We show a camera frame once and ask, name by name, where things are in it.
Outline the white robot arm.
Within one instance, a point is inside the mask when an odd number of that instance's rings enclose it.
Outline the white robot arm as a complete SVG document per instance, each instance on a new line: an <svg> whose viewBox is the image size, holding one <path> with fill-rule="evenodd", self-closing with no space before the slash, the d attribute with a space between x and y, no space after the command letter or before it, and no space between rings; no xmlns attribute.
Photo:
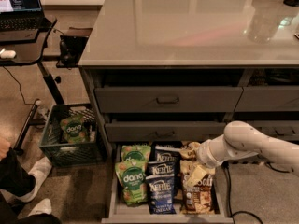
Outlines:
<svg viewBox="0 0 299 224"><path fill-rule="evenodd" d="M230 122L222 135L203 143L190 142L189 146L196 160L209 169L219 167L225 161L260 154L285 171L299 176L299 148L296 144L261 133L243 121Z"/></svg>

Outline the person's hand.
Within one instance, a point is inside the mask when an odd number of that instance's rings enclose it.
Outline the person's hand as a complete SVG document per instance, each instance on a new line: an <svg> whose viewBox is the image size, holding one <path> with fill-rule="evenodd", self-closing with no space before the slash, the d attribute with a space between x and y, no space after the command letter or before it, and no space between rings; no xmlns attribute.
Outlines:
<svg viewBox="0 0 299 224"><path fill-rule="evenodd" d="M10 147L11 144L8 142L8 140L0 137L0 160L4 159L7 156Z"/></svg>

